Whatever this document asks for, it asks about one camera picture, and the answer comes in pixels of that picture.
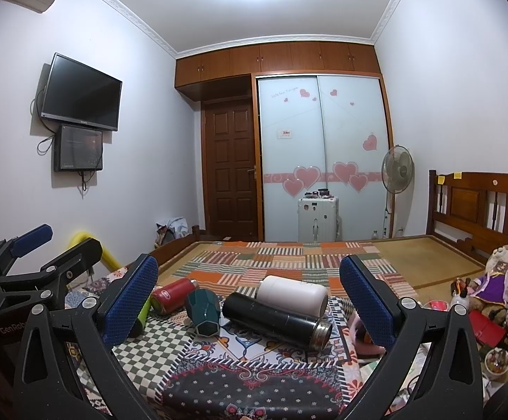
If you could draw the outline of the brown wooden door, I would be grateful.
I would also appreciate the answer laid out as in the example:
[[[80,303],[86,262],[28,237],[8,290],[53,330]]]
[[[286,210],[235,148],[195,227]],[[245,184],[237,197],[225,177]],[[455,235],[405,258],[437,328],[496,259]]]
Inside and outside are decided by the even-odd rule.
[[[259,220],[251,101],[205,104],[201,129],[206,230],[232,240],[256,240]]]

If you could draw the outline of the plush toy in purple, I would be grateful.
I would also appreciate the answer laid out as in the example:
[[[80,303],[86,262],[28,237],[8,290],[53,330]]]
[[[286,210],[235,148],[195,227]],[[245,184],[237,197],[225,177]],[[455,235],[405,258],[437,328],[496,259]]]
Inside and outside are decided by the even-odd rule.
[[[493,250],[484,274],[471,282],[469,309],[508,308],[508,245]]]

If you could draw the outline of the dark green faceted cup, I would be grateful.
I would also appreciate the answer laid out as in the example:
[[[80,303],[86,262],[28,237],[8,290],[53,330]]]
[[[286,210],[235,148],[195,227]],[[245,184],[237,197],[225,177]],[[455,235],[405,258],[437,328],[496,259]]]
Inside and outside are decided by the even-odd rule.
[[[218,296],[209,289],[198,288],[185,299],[186,314],[200,337],[219,335],[221,305]]]

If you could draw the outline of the red box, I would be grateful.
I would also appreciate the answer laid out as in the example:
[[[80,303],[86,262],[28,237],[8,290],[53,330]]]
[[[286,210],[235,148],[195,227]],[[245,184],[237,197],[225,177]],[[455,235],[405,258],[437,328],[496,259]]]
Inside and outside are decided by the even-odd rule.
[[[505,329],[491,321],[477,310],[469,313],[469,319],[472,324],[473,334],[478,343],[488,345],[492,348],[503,340]]]

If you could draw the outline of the lime green cup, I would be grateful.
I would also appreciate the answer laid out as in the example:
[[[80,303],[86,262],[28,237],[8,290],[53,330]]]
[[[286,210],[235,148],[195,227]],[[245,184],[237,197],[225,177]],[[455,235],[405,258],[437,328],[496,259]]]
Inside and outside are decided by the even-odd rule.
[[[134,321],[133,327],[130,329],[129,337],[139,337],[144,333],[147,324],[147,317],[150,312],[150,299],[143,304],[137,319]]]

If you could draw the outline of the small black wall monitor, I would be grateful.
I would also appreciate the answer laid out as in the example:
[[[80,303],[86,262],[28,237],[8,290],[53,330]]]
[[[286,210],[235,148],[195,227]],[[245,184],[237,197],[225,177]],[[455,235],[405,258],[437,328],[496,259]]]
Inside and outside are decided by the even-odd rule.
[[[60,124],[55,133],[55,172],[96,172],[103,169],[103,133],[80,126]]]

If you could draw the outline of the black thermos bottle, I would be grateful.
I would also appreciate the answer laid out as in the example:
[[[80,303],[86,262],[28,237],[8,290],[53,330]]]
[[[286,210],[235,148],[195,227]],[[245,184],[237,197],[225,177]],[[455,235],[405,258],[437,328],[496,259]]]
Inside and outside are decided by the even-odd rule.
[[[274,308],[237,292],[225,299],[222,313],[229,321],[258,334],[312,352],[319,352],[327,345],[333,329],[323,318]]]

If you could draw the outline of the red thermos cup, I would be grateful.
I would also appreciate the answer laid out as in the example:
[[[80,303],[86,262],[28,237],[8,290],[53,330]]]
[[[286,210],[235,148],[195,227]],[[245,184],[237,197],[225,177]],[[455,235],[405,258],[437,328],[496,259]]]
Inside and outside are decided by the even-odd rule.
[[[196,280],[181,278],[164,286],[155,286],[150,303],[159,316],[167,316],[185,304],[188,294],[199,288]]]

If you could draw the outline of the standing electric fan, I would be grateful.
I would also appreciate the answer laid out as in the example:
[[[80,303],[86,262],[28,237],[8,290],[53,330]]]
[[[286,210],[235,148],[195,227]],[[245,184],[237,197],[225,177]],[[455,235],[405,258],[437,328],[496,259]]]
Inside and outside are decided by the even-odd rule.
[[[414,159],[402,145],[391,148],[382,160],[381,180],[386,190],[382,237],[404,235],[414,196]]]

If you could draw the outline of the wall-mounted black television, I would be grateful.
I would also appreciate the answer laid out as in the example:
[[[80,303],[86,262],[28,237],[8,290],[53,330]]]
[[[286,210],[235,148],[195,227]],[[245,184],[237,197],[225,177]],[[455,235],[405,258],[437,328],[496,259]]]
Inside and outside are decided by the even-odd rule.
[[[39,115],[43,119],[117,131],[121,80],[55,52]]]

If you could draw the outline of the white suitcase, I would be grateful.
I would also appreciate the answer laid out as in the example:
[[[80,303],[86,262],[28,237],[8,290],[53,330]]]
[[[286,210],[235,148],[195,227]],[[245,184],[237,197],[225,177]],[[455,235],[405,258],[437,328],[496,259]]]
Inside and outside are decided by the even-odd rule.
[[[298,241],[332,243],[338,238],[338,198],[303,197],[298,201]]]

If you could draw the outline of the woven bamboo bed mat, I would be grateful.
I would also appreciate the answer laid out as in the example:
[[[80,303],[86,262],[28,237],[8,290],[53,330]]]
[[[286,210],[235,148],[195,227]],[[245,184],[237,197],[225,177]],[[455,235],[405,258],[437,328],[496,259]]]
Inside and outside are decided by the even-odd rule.
[[[168,285],[179,280],[173,275],[178,267],[215,242],[195,243],[163,264],[157,284]],[[417,292],[416,300],[422,303],[430,300],[450,301],[450,283],[454,279],[473,279],[483,272],[479,262],[433,237],[368,242],[375,245],[380,255],[398,270]]]

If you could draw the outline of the white thermos cup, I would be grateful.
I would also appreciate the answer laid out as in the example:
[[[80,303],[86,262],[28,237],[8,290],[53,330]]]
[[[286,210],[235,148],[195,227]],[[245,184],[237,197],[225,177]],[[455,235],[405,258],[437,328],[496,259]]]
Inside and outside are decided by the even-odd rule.
[[[323,317],[328,293],[322,285],[269,275],[260,282],[256,299],[296,314]]]

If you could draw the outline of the patterned colourful cloth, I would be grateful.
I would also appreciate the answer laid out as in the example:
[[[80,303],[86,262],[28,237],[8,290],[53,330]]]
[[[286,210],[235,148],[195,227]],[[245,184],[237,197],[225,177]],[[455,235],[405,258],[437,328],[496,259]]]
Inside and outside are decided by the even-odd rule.
[[[319,352],[220,320],[199,337],[186,311],[150,312],[145,329],[114,347],[135,388],[161,419],[334,419],[364,384],[348,324],[354,311],[338,269],[277,270],[322,285],[331,336]]]

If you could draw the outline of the pink object on bed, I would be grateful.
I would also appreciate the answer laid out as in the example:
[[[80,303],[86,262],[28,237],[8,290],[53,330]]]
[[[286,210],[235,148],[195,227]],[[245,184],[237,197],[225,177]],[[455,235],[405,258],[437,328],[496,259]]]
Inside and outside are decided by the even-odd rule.
[[[375,344],[371,339],[356,311],[349,318],[348,328],[358,357],[381,357],[385,354],[385,349]]]

